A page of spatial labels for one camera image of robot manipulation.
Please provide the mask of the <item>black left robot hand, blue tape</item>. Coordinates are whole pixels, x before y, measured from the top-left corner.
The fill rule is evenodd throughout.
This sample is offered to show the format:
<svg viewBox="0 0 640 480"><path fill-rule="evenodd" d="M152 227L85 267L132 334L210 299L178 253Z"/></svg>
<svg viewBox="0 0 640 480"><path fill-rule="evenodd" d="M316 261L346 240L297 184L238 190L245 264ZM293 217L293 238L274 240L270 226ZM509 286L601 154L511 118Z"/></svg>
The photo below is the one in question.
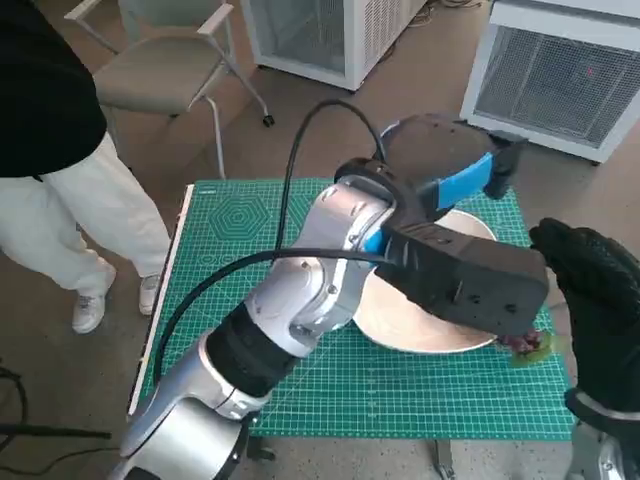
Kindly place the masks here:
<svg viewBox="0 0 640 480"><path fill-rule="evenodd" d="M479 192L502 199L528 143L434 113L396 121L381 141L392 171L412 184L432 221Z"/></svg>

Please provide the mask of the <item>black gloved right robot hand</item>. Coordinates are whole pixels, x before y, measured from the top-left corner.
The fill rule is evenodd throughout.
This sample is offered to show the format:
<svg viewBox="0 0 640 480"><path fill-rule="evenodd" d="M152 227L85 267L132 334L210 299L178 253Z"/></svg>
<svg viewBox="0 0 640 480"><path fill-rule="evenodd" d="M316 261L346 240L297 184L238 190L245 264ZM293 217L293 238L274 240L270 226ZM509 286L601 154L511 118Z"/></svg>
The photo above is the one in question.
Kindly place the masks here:
<svg viewBox="0 0 640 480"><path fill-rule="evenodd" d="M577 388L603 407L639 411L639 260L588 227L544 218L529 231L568 305Z"/></svg>

